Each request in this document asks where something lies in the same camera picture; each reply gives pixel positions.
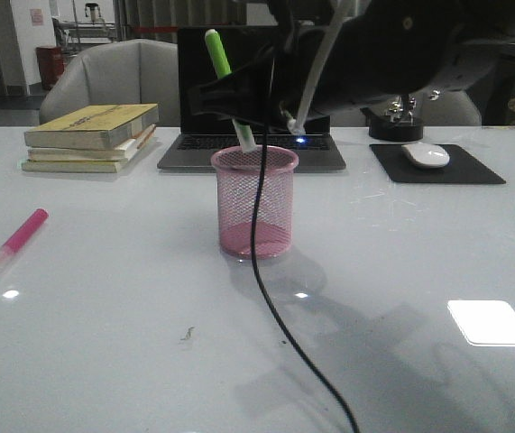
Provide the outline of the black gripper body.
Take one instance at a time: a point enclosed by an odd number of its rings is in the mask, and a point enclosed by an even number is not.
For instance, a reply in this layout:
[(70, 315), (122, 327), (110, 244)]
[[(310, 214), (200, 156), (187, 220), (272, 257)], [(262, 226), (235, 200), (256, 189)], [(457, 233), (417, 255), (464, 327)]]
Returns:
[(269, 112), (264, 120), (239, 120), (282, 131), (303, 131), (305, 123), (365, 105), (363, 20), (301, 28), (290, 51), (270, 48), (242, 68), (265, 67), (270, 74)]

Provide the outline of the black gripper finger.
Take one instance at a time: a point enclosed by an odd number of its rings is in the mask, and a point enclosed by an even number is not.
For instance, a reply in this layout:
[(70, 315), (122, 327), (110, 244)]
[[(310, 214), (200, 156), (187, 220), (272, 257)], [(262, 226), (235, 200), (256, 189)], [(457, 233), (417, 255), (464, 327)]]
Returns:
[(196, 85), (187, 93), (190, 112), (236, 120), (264, 120), (269, 112), (269, 77), (265, 67), (247, 67)]

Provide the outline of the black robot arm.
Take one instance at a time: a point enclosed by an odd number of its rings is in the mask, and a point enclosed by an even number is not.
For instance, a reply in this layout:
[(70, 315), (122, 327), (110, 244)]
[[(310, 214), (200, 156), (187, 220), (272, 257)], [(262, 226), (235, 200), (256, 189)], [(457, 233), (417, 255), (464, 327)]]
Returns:
[(515, 41), (515, 1), (372, 1), (363, 14), (299, 26), (271, 1), (274, 45), (189, 89), (194, 114), (294, 130), (307, 121), (421, 90), (470, 87)]

